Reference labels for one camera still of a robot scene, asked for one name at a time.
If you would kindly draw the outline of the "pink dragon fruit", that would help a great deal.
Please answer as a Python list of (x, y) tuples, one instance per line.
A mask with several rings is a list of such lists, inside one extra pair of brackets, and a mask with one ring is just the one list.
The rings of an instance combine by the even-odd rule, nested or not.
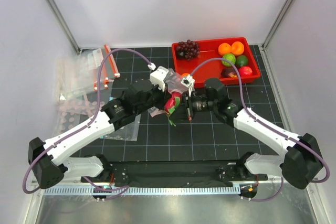
[(166, 104), (164, 105), (164, 112), (167, 116), (168, 122), (171, 126), (176, 126), (171, 116), (177, 110), (177, 108), (181, 104), (182, 100), (182, 93), (173, 91), (168, 93), (170, 95), (169, 99), (167, 100)]

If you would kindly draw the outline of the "pink-dotted zip bag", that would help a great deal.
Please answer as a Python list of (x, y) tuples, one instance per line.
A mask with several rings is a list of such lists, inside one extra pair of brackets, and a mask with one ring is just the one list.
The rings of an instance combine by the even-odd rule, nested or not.
[[(187, 91), (187, 88), (184, 87), (183, 85), (181, 85), (181, 80), (182, 77), (180, 74), (176, 73), (174, 70), (172, 69), (168, 69), (169, 73), (166, 77), (165, 81), (165, 90), (168, 93), (169, 92), (173, 92), (173, 91), (177, 91), (180, 93), (184, 93)], [(158, 109), (156, 107), (152, 107), (150, 109), (148, 109), (148, 112), (150, 114), (151, 117), (157, 116), (159, 114), (165, 114), (164, 112), (164, 107), (162, 109)]]

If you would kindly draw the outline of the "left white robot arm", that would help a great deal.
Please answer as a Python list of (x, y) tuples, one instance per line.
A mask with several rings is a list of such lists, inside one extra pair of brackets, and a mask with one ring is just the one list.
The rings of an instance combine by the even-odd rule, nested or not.
[(99, 137), (134, 122), (144, 111), (152, 107), (162, 108), (166, 98), (164, 81), (140, 80), (133, 83), (118, 98), (67, 132), (45, 141), (39, 137), (32, 139), (28, 146), (29, 168), (26, 173), (34, 174), (40, 189), (58, 184), (71, 173), (106, 182), (111, 177), (111, 169), (102, 161), (102, 155), (73, 161), (70, 156)]

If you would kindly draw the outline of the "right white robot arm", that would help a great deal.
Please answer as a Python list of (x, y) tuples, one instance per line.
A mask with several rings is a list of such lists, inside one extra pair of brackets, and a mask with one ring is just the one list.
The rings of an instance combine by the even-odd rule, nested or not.
[(239, 178), (248, 180), (257, 174), (279, 176), (298, 189), (305, 189), (314, 182), (324, 166), (314, 136), (298, 135), (265, 120), (230, 99), (225, 86), (216, 78), (206, 80), (204, 95), (194, 92), (191, 76), (183, 77), (181, 84), (187, 88), (183, 102), (189, 119), (197, 112), (212, 111), (220, 122), (253, 136), (276, 152), (275, 155), (243, 155), (236, 167)]

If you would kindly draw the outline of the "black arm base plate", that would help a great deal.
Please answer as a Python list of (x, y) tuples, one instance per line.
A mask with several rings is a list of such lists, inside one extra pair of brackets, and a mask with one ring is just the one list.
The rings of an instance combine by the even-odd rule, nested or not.
[(133, 187), (183, 187), (191, 184), (267, 180), (266, 175), (253, 175), (238, 160), (214, 161), (149, 161), (106, 162), (93, 182), (115, 182)]

